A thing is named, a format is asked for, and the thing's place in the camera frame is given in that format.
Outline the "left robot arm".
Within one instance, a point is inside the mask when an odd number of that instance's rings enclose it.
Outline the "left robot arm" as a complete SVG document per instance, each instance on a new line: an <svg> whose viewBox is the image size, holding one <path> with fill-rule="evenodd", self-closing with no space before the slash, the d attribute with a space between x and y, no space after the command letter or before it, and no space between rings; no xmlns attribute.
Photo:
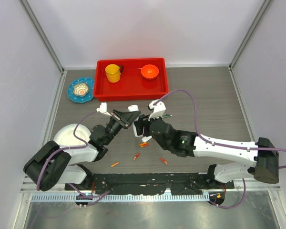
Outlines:
<svg viewBox="0 0 286 229"><path fill-rule="evenodd" d="M47 142L23 167L23 172L36 184L36 189L48 191L56 184L76 185L88 190L92 173L82 162L96 162L107 153L107 145L121 131L128 129L140 116L140 111L113 110L106 126L95 125L88 131L89 140L82 145L62 146Z"/></svg>

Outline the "white remote control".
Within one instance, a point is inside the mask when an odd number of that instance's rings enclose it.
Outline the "white remote control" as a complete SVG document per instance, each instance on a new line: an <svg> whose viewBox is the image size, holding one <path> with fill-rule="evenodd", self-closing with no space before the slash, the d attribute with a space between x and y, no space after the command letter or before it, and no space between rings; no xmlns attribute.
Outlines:
<svg viewBox="0 0 286 229"><path fill-rule="evenodd" d="M138 107L138 105L130 105L128 108L127 108L127 110L129 111L129 112L134 112L134 111L139 111L139 107ZM134 125L134 123L132 124L132 127L133 127L133 133L134 133L134 136L135 137L140 137L138 134L137 134L137 130L136 130L136 127L135 127L135 125Z"/></svg>

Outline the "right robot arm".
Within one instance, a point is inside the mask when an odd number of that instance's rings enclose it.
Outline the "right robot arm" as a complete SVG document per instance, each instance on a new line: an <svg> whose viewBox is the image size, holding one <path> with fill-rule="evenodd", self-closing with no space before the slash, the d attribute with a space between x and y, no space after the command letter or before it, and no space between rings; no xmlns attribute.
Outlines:
<svg viewBox="0 0 286 229"><path fill-rule="evenodd" d="M133 123L135 136L143 142L154 139L163 149L179 157L216 157L229 164L210 165L206 184L217 188L235 179L254 178L267 184L279 182L279 153L267 138L256 142L235 142L199 136L196 132L176 130L161 118L141 115Z"/></svg>

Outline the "white battery cover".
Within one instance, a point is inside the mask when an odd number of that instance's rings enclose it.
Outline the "white battery cover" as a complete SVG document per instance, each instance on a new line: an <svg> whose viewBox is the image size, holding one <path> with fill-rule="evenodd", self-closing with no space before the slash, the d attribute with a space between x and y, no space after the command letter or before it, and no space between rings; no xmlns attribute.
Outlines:
<svg viewBox="0 0 286 229"><path fill-rule="evenodd" d="M143 142L147 142L147 141L149 141L151 138L152 138L151 136L145 136L145 137L142 138L142 141L143 141Z"/></svg>

